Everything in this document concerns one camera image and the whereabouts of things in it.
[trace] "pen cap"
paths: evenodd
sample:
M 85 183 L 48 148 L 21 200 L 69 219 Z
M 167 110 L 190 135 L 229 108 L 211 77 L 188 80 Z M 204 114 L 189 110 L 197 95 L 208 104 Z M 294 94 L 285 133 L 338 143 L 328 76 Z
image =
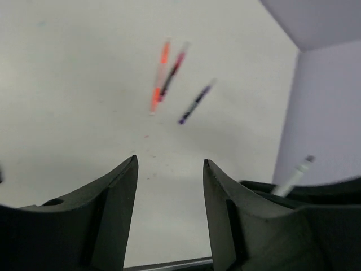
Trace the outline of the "pen cap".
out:
M 162 52 L 162 60 L 161 60 L 162 64 L 167 63 L 169 51 L 170 51 L 170 41 L 166 41 Z
M 210 83 L 208 84 L 208 86 L 206 86 L 206 88 L 204 89 L 204 93 L 208 93 L 210 91 L 210 89 L 214 86 L 214 84 L 217 82 L 216 78 L 213 78 Z
M 188 50 L 188 48 L 191 46 L 191 43 L 189 41 L 186 41 L 183 46 L 182 49 L 180 50 L 181 52 L 186 52 Z
M 307 157 L 303 160 L 303 163 L 301 163 L 297 167 L 297 169 L 301 172 L 307 171 L 314 160 L 315 160 L 315 157 L 313 155 L 307 155 Z

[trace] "black plastic part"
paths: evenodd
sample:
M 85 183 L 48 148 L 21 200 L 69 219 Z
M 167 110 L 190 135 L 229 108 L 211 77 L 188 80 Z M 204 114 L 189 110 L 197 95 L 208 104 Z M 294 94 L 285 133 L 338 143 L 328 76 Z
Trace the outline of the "black plastic part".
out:
M 243 186 L 264 193 L 270 193 L 274 184 L 241 181 Z M 295 186 L 287 199 L 312 204 L 348 205 L 361 204 L 361 176 L 332 182 L 320 186 Z
M 0 206 L 1 270 L 122 270 L 138 161 L 42 206 Z
M 330 205 L 346 204 L 350 183 L 344 190 L 334 186 L 320 193 L 308 190 L 307 196 L 300 192 L 297 201 L 268 194 L 269 185 L 247 185 L 258 193 L 205 160 L 204 196 L 215 271 L 361 270 L 361 207 Z M 300 200 L 309 197 L 325 205 Z
M 212 257 L 124 268 L 124 271 L 213 271 Z

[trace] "gray wall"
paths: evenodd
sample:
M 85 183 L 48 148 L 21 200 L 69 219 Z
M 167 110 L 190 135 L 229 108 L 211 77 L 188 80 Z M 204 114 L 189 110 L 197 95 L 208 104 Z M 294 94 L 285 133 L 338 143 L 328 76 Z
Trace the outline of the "gray wall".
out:
M 274 183 L 307 154 L 301 185 L 361 173 L 361 41 L 301 53 L 290 95 Z
M 261 0 L 302 50 L 361 38 L 360 0 Z

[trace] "screw hole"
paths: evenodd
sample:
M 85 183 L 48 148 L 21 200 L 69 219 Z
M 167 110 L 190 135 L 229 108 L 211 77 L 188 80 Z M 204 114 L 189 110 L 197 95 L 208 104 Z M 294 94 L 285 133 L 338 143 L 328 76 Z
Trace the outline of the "screw hole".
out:
M 43 206 L 54 206 L 62 204 L 64 201 L 62 199 L 51 199 L 48 200 L 46 203 L 43 204 Z

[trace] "blue pen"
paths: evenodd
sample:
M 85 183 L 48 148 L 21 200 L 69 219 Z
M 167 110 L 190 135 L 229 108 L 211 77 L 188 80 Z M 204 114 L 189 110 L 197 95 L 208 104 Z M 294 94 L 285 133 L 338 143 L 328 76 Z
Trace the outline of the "blue pen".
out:
M 204 96 L 206 96 L 206 94 L 210 91 L 210 89 L 213 87 L 213 85 L 215 84 L 216 79 L 212 79 L 211 82 L 209 83 L 209 85 L 207 85 L 202 91 L 201 93 L 197 96 L 197 98 L 195 99 L 195 101 L 191 104 L 191 106 L 189 106 L 188 110 L 186 111 L 186 113 L 184 113 L 184 115 L 182 116 L 182 118 L 178 121 L 179 124 L 184 124 L 186 122 L 186 120 L 189 118 L 189 116 L 191 115 L 191 113 L 194 111 L 194 109 L 196 109 L 196 107 L 198 106 L 198 104 L 201 102 L 201 100 L 204 98 Z

